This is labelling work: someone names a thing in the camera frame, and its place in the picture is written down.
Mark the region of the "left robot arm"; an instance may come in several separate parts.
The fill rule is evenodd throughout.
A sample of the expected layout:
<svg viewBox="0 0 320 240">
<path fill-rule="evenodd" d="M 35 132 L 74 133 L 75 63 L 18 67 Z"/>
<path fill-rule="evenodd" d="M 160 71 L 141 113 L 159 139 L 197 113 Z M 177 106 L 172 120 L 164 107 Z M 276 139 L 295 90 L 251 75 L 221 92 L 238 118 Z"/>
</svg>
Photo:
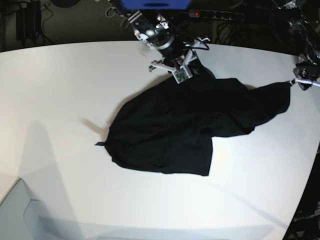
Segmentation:
<svg viewBox="0 0 320 240">
<path fill-rule="evenodd" d="M 275 6 L 285 15 L 289 26 L 304 41 L 303 52 L 293 73 L 297 84 L 306 91 L 320 86 L 320 2 L 318 0 L 274 0 Z"/>
</svg>

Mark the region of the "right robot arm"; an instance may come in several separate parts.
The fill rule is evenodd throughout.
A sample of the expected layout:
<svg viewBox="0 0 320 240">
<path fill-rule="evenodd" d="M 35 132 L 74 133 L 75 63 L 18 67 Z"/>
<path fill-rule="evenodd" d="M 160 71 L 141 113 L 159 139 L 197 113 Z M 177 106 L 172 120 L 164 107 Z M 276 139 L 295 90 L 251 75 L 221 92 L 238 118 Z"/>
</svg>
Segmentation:
<svg viewBox="0 0 320 240">
<path fill-rule="evenodd" d="M 134 9 L 123 0 L 110 0 L 109 3 L 115 14 L 132 26 L 139 41 L 162 55 L 160 60 L 150 63 L 150 72 L 155 69 L 167 71 L 178 84 L 201 73 L 204 67 L 196 51 L 208 51 L 210 39 L 192 36 L 170 22 L 170 18 L 159 10 L 166 6 L 164 2 L 152 2 L 154 9 Z"/>
</svg>

